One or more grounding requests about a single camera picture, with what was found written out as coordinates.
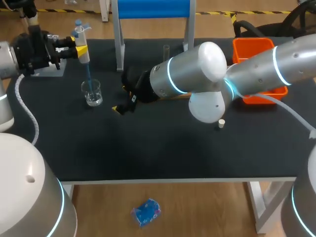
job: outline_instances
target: orange bin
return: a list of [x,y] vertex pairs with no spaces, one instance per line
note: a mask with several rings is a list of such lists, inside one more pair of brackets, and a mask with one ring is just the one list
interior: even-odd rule
[[[233,48],[233,63],[241,63],[259,53],[274,48],[274,44],[272,40],[268,38],[237,38],[233,40]],[[274,90],[262,92],[261,94],[269,95],[281,100],[287,93],[287,87],[283,86]],[[270,100],[257,96],[243,98],[243,101],[246,104],[274,104],[274,102]]]

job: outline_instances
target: blue chair back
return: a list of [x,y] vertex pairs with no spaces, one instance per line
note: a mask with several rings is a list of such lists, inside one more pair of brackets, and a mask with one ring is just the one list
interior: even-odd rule
[[118,0],[119,19],[189,16],[190,0]]

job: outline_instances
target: chair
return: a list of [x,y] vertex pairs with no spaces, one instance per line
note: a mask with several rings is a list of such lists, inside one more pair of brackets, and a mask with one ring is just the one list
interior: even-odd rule
[[234,31],[238,37],[300,37],[316,33],[316,21],[308,21],[315,17],[316,0],[307,0],[296,7],[281,23],[273,23],[254,27],[247,21],[234,22]]
[[125,44],[121,19],[185,17],[184,51],[194,46],[196,0],[112,0],[117,71],[123,71]]

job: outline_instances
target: blue plastic bag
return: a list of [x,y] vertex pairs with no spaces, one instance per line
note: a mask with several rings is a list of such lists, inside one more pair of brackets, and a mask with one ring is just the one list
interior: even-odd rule
[[145,226],[156,219],[161,213],[158,202],[148,199],[138,208],[133,208],[131,215],[138,222],[139,226]]

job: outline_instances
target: black tabletop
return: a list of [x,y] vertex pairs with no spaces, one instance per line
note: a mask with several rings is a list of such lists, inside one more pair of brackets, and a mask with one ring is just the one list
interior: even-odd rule
[[[286,39],[274,39],[278,44]],[[213,41],[228,63],[232,39]],[[125,64],[150,69],[182,51],[179,39],[126,40]],[[88,108],[80,91],[85,67],[68,60],[62,78],[25,78],[20,93],[39,122],[36,147],[61,181],[295,177],[315,142],[292,115],[278,106],[246,106],[235,101],[224,115],[223,129],[196,120],[188,100],[138,104],[124,116],[111,107],[126,95],[116,72],[113,40],[89,40],[90,69],[101,82],[103,104]],[[10,133],[29,141],[34,128],[14,95]],[[316,87],[312,80],[289,87],[283,100],[311,124],[316,120]]]

